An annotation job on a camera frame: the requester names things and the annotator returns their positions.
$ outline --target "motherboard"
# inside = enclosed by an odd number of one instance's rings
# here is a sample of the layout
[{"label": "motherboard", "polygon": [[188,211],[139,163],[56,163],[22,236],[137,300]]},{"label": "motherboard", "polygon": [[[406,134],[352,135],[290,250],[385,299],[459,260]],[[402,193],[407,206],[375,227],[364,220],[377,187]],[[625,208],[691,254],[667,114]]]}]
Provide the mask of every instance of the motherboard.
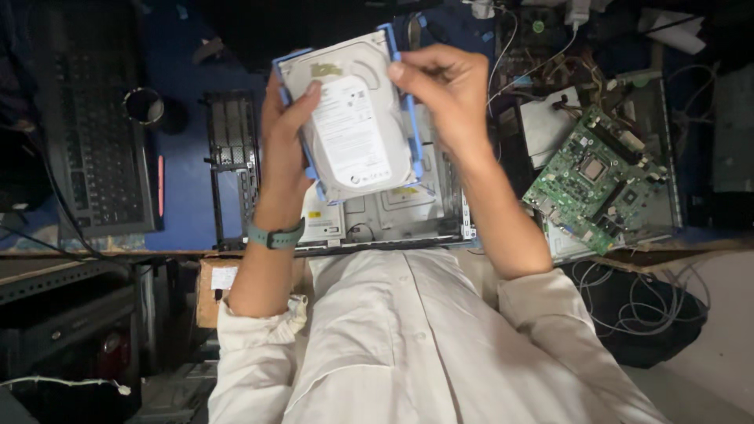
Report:
[{"label": "motherboard", "polygon": [[644,150],[636,135],[592,106],[523,200],[605,254],[622,232],[641,226],[645,200],[667,181],[667,169]]}]

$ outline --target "smartwatch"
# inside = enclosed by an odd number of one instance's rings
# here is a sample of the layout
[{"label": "smartwatch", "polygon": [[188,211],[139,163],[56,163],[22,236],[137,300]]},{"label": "smartwatch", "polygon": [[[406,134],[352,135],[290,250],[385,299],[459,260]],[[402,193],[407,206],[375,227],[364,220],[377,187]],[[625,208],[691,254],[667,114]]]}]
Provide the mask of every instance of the smartwatch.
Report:
[{"label": "smartwatch", "polygon": [[301,236],[304,235],[305,221],[301,218],[298,224],[288,229],[276,229],[274,231],[265,231],[257,228],[254,222],[249,224],[249,242],[254,242],[266,246],[268,249],[287,249],[295,247]]}]

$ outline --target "wrist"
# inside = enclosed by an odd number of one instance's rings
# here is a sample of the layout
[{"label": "wrist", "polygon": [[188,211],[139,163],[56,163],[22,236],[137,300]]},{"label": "wrist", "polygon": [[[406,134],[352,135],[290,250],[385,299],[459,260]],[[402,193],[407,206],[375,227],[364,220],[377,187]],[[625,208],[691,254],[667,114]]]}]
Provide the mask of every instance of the wrist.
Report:
[{"label": "wrist", "polygon": [[301,220],[303,198],[261,196],[254,207],[254,225],[265,231],[288,229]]}]

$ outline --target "pink pen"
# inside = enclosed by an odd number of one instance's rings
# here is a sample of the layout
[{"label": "pink pen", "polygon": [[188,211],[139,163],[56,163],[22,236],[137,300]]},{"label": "pink pen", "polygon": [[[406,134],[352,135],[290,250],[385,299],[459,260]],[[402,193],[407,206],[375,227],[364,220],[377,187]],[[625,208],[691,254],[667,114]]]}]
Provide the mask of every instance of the pink pen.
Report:
[{"label": "pink pen", "polygon": [[157,178],[158,178],[158,185],[157,185],[157,197],[158,202],[160,204],[160,217],[162,217],[162,213],[165,208],[165,158],[160,155],[159,158],[157,158]]}]

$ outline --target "keyboard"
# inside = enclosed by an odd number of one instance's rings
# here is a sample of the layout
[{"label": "keyboard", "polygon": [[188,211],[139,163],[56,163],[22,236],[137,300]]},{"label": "keyboard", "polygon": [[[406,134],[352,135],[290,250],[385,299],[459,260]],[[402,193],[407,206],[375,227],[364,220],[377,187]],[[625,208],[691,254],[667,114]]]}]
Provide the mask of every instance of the keyboard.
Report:
[{"label": "keyboard", "polygon": [[[51,167],[84,236],[156,230],[146,134],[122,104],[139,87],[131,6],[42,2],[32,13],[38,106]],[[74,235],[66,226],[61,232]]]}]

